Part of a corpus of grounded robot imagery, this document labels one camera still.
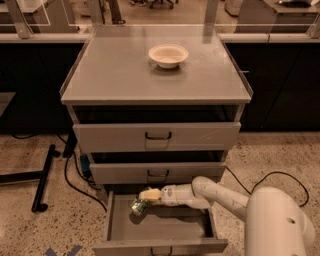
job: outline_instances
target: white countertop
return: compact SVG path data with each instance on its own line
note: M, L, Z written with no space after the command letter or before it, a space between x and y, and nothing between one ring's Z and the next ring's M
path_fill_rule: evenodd
M155 45L185 47L176 70L148 57ZM63 94L66 105L248 103L250 96L213 27L104 26L97 30Z

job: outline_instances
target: black cable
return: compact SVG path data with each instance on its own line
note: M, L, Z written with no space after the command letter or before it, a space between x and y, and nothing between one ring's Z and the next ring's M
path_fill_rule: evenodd
M86 192L78 189L78 188L75 187L73 184L71 184L71 182L68 180L67 169L68 169L69 159L70 159L70 157L67 158L67 161L66 161L66 164L65 164L65 167L64 167L64 178L65 178L67 184L68 184L71 188L73 188L74 190L78 191L79 193L81 193L81 194L83 194L83 195L85 195L85 196L87 196L87 197L90 197L91 199L93 199L94 201L96 201L97 203L99 203L99 204L102 206L102 208L104 209L104 211L107 212L107 207L106 207L99 199L97 199L97 198L95 198L94 196L89 195L88 193L86 193Z
M62 142L64 142L64 144L67 144L67 141L64 140L59 134L56 134L56 135L58 136L58 138L59 138ZM88 183L88 185L89 185L92 189L94 189L94 190L101 190L101 189L99 189L99 188L94 187L96 184L95 184L95 182L94 182L93 180L89 180L88 178L86 178L86 177L84 177L84 176L82 175L82 173L80 172L79 166L78 166L77 155L76 155L75 152L73 152L73 156L74 156L74 163L75 163L75 166L76 166L76 170L77 170L80 178L83 179L84 181L86 181L86 182Z
M308 202L309 202L309 192L307 190L307 188L297 179L295 178L294 176L292 176L291 174L289 173L286 173L286 172L280 172L280 171L274 171L274 172L270 172L268 173L267 175L265 175L261 180L259 180L252 188L251 192L240 182L240 180L237 178L237 176L230 170L230 168L228 166L226 166L227 170L233 175L233 177L237 180L237 182L241 185L241 187L249 194L251 195L253 193L253 191L256 189L256 187L261 184L268 176L272 175L272 174L283 174L283 175L287 175L289 177L291 177L292 179L294 179L295 181L297 181L301 186L302 188L304 189L305 191L305 194L306 194L306 200L303 204L300 204L299 207L303 207L305 206Z
M81 179L83 179L84 181L86 181L88 183L88 185L94 189L94 190L101 190L99 188L95 188L94 186L96 185L96 183L93 180L89 180L88 178L86 178L85 176L83 176L83 174L80 172L79 166L78 166L78 161L77 161L77 155L75 152L73 152L73 156L74 156L74 163L76 166L76 170L80 176Z
M13 138L17 139L17 140L25 140L25 139L30 139L30 138L32 138L32 137L38 136L38 134L26 135L26 136L24 136L24 137L19 137L19 136L15 135L15 134L11 134L11 136L12 136Z
M226 166L227 170L232 174L232 176L238 181L238 183L241 185L241 187L249 194L251 195L251 192L240 182L240 180L237 178L237 176L230 170L228 166Z
M274 172L270 172L268 173L266 176L264 176L260 181L258 181L252 188L252 191L251 193L253 193L253 191L255 190L255 188L261 183L263 182L268 176L270 176L271 174L283 174L283 175L287 175L289 177L291 177L292 179L294 179L295 181L297 181L301 186L302 188L304 189L305 193L306 193L306 200L303 204L299 205L299 207L303 207L305 206L308 202L309 202L309 192L308 190L306 189L306 187L297 179L295 178L294 176L292 176L291 174L289 173L286 173L286 172L279 172L279 171L274 171Z

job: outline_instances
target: white cabinet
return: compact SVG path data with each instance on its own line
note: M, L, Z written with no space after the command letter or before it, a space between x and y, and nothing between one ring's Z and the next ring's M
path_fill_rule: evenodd
M188 59L159 68L148 50L163 43L182 45ZM84 51L62 102L95 182L112 184L106 240L96 254L222 252L227 241L218 239L208 211L154 207L143 219L130 213L146 186L223 175L251 97L213 27L106 26Z

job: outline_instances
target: speckled floor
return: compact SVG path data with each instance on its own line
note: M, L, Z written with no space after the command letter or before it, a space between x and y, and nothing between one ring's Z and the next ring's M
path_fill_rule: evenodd
M64 144L55 135L17 140L0 136L0 174L41 170L50 144L63 152ZM303 208L314 223L319 241L320 214L320 133L240 133L227 157L227 164L243 184L251 189L265 174L283 171L294 175L307 187L310 201ZM88 197L71 189L64 179L66 159L52 162L43 202L49 208L32 213L37 182L0 186L0 255L64 256L94 255L91 247L103 240L105 213ZM79 178L73 158L68 165L70 181L103 199L103 193L91 189ZM245 194L226 171L221 184ZM305 200L303 189L287 176L270 176L261 186L274 186L291 195L298 203ZM213 208L220 238L229 245L219 256L244 255L244 224L219 205ZM308 250L317 256L320 243Z

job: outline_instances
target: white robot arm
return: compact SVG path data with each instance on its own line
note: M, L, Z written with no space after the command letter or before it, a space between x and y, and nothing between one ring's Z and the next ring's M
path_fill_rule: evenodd
M310 219L289 195L276 188L258 189L248 198L208 178L196 177L192 184L143 191L139 199L196 209L219 203L245 222L246 256L306 256L306 248L315 240Z

